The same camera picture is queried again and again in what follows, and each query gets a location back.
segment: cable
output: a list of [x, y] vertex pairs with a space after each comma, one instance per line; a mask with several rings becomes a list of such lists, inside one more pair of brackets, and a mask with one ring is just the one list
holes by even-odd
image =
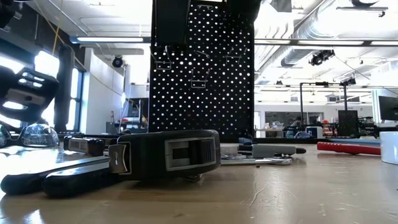
[[[49, 24], [50, 28], [54, 31], [54, 33], [57, 33], [57, 31], [54, 29], [53, 25], [51, 24], [51, 22], [49, 21], [49, 19], [45, 16], [42, 8], [39, 6], [39, 4], [37, 3], [37, 1], [34, 1], [37, 8], [39, 9], [39, 11], [41, 12], [41, 14], [43, 15], [43, 18], [47, 21], [47, 23]], [[58, 40], [60, 40], [61, 43], [65, 44], [65, 41], [62, 40], [62, 38], [58, 35]], [[97, 81], [99, 81], [102, 85], [104, 85], [107, 89], [111, 90], [112, 92], [116, 93], [119, 96], [122, 96], [122, 94], [114, 91], [112, 88], [110, 88], [109, 86], [105, 85], [105, 83], [103, 83], [99, 78], [97, 78], [95, 75], [93, 75], [84, 65], [81, 61], [79, 61], [76, 56], [75, 56], [75, 60], [77, 61], [77, 63], [83, 67], [89, 74], [91, 77], [94, 77]]]
[[52, 47], [52, 55], [53, 56], [55, 53], [55, 47], [57, 46], [58, 33], [60, 32], [60, 26], [61, 26], [61, 22], [62, 22], [62, 6], [63, 6], [63, 0], [61, 0], [60, 18], [58, 20], [57, 31], [55, 32], [54, 46]]
[[[366, 79], [368, 79], [368, 80], [371, 80], [371, 79], [368, 78], [366, 75], [364, 75], [364, 74], [362, 74], [361, 72], [359, 72], [357, 69], [355, 69], [355, 68], [351, 67], [350, 65], [348, 65], [347, 62], [343, 61], [342, 59], [340, 59], [340, 58], [337, 57], [336, 55], [335, 55], [335, 57], [336, 57], [340, 62], [343, 62], [343, 64], [347, 65], [350, 69], [354, 70], [356, 73], [362, 75], [364, 78], [366, 78]], [[396, 93], [396, 92], [394, 92], [394, 91], [392, 91], [392, 90], [390, 90], [390, 89], [388, 89], [388, 88], [386, 88], [386, 87], [383, 87], [383, 86], [381, 86], [381, 88], [383, 88], [383, 89], [385, 89], [385, 90], [387, 90], [387, 91], [389, 91], [389, 92], [391, 92], [391, 93], [397, 95], [397, 97], [398, 97], [398, 93]]]

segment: ceiling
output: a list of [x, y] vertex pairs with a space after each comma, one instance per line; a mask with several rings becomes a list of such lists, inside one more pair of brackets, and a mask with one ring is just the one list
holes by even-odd
[[[152, 16], [151, 0], [35, 0], [43, 10], [43, 15], [70, 36], [108, 37], [150, 37]], [[311, 28], [317, 33], [327, 33], [331, 39], [395, 39], [398, 37], [398, 2], [380, 0], [373, 7], [388, 7], [386, 15], [379, 17], [380, 11], [337, 10], [337, 7], [351, 7], [349, 0], [291, 0], [291, 10], [279, 9], [275, 3], [283, 4], [290, 0], [263, 0], [255, 22], [256, 38], [292, 38], [299, 36], [300, 29]], [[35, 2], [28, 3], [40, 12]], [[115, 55], [149, 56], [148, 45], [144, 44], [96, 44], [86, 45], [95, 49], [95, 54], [106, 62]], [[255, 68], [257, 70], [256, 99], [269, 101], [289, 101], [297, 92], [294, 88], [280, 91], [274, 87], [277, 80], [283, 84], [297, 85], [300, 82], [340, 82], [356, 77], [360, 85], [369, 85], [371, 71], [394, 60], [398, 60], [397, 48], [337, 47], [336, 57], [320, 66], [308, 64], [311, 52], [320, 49], [307, 49], [308, 55], [292, 67], [285, 68], [281, 60], [293, 47], [256, 46]], [[367, 95], [370, 90], [354, 92]], [[310, 91], [308, 98], [325, 99], [330, 92]]]

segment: workbench surface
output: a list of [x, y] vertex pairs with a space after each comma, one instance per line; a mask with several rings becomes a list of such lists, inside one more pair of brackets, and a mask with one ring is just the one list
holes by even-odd
[[[398, 223], [398, 166], [318, 152], [291, 166], [220, 167], [199, 183], [122, 182], [79, 197], [0, 192], [0, 223]], [[0, 180], [25, 166], [80, 159], [57, 150], [0, 153]]]

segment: black monitor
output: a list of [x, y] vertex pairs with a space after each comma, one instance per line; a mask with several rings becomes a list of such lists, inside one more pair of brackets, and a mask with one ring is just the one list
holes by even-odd
[[398, 121], [398, 98], [379, 96], [380, 118], [384, 121]]

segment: security camera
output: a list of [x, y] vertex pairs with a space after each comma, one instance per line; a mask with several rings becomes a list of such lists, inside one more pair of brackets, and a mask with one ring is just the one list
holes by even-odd
[[121, 55], [117, 55], [114, 57], [112, 62], [113, 67], [120, 68], [123, 66], [123, 58]]

